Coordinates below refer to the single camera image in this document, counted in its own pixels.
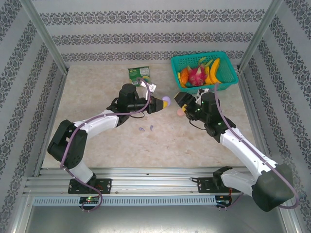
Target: small purple object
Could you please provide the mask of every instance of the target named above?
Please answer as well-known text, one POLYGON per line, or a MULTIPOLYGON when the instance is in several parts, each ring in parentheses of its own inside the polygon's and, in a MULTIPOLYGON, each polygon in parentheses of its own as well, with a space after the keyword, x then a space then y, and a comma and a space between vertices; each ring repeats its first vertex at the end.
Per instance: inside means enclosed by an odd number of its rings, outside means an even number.
POLYGON ((162 98, 162 100, 163 100, 163 101, 166 101, 167 103, 169 103, 169 106, 170 106, 170 104, 171 104, 171 99, 170 99, 170 97, 164 96, 164 97, 162 98))

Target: beige floor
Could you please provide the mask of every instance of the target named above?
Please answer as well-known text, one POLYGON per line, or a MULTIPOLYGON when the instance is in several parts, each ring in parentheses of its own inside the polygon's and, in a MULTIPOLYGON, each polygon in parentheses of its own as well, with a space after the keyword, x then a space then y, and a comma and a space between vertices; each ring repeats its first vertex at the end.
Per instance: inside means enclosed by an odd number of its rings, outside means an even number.
MULTIPOLYGON (((78 121, 101 113, 128 83, 129 67, 141 65, 71 66, 52 135, 64 119, 78 121)), ((172 104, 143 119, 130 118, 122 126, 103 132, 88 141, 83 160, 89 167, 190 167, 241 166, 227 148, 205 131, 191 126, 176 114, 173 97, 178 92, 171 65, 150 65, 155 97, 169 96, 172 104)), ((222 110, 253 143, 238 85, 219 92, 222 110)), ((43 167, 59 167, 46 154, 43 167)))

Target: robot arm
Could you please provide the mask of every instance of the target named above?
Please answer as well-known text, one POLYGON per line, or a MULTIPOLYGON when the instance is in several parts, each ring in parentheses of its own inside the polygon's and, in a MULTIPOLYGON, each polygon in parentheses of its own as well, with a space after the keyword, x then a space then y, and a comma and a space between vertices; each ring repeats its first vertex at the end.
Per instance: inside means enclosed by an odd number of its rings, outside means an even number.
POLYGON ((252 174, 245 175, 231 167, 223 167, 213 174, 213 183, 217 188, 225 186, 244 192, 251 196, 264 211, 270 211, 294 196, 290 188, 269 165, 293 185, 291 169, 286 164, 278 165, 277 162, 262 154, 241 134, 236 125, 225 117, 231 128, 229 129, 218 111, 214 93, 208 92, 208 89, 201 89, 197 98, 188 93, 178 93, 175 100, 189 120, 203 122, 206 132, 218 143, 231 150, 252 174))
MULTIPOLYGON (((153 93, 156 85, 148 84, 148 87, 150 92, 153 93)), ((122 116, 108 116, 108 114, 131 113, 138 111, 146 105, 147 97, 148 95, 146 95, 145 98, 139 98, 134 85, 123 85, 119 92, 119 97, 115 98, 106 110, 97 115, 100 117, 94 116, 90 119, 76 122, 70 122, 69 120, 61 122, 48 146, 48 153, 57 161, 61 162, 72 133, 80 127, 72 139, 64 166, 69 169, 75 178, 90 186, 94 186, 96 175, 82 160, 86 142, 103 131, 120 126, 129 118, 129 114, 122 116)), ((167 106, 168 102, 150 96, 150 101, 145 108, 145 111, 151 114, 158 112, 167 106)))

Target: teal plastic basket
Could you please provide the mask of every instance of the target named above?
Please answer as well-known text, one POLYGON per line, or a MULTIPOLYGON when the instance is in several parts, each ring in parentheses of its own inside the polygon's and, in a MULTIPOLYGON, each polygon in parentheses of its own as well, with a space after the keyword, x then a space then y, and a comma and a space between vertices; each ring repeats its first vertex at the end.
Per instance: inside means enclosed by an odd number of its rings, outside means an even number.
POLYGON ((238 83, 238 76, 235 72, 232 63, 230 62, 228 56, 224 52, 206 52, 206 53, 198 53, 184 56, 177 56, 172 58, 172 68, 175 76, 175 81, 181 92, 187 92, 190 94, 195 94, 199 89, 213 89, 214 85, 209 86, 196 86, 189 88, 182 88, 180 86, 177 73, 180 72, 183 68, 190 66, 191 68, 197 68, 199 60, 203 57, 206 57, 205 61, 209 61, 211 59, 215 60, 216 58, 220 58, 220 64, 216 73, 216 77, 222 83, 218 86, 219 91, 226 90, 232 84, 238 83))

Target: patterned wallpaper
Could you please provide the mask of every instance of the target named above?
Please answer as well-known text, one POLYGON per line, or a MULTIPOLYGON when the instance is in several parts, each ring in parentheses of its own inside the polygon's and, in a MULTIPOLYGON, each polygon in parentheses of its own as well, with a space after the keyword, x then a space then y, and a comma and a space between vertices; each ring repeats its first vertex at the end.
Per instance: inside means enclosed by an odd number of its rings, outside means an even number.
POLYGON ((284 1, 244 71, 271 157, 293 170, 303 232, 311 232, 311 7, 284 1))
POLYGON ((237 65, 271 0, 238 2, 33 1, 69 66, 167 63, 176 55, 217 50, 237 65))
POLYGON ((0 2, 0 233, 33 176, 63 75, 18 0, 0 2))

